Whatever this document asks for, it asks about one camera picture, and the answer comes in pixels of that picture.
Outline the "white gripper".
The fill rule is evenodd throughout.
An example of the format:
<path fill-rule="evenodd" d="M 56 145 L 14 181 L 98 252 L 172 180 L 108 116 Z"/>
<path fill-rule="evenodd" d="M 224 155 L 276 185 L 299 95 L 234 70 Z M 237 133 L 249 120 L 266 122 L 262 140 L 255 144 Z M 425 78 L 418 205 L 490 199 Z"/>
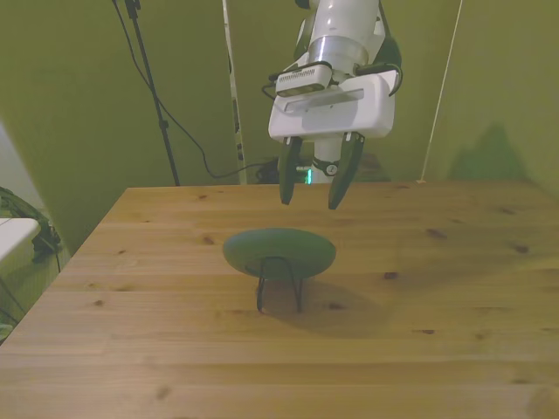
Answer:
<path fill-rule="evenodd" d="M 338 170 L 328 193 L 328 208 L 336 210 L 346 195 L 366 138 L 390 133 L 396 111 L 397 71 L 345 79 L 339 85 L 321 82 L 329 69 L 283 72 L 274 81 L 268 133 L 283 145 L 279 155 L 279 197 L 288 205 L 293 197 L 302 139 L 315 141 L 344 134 Z"/>

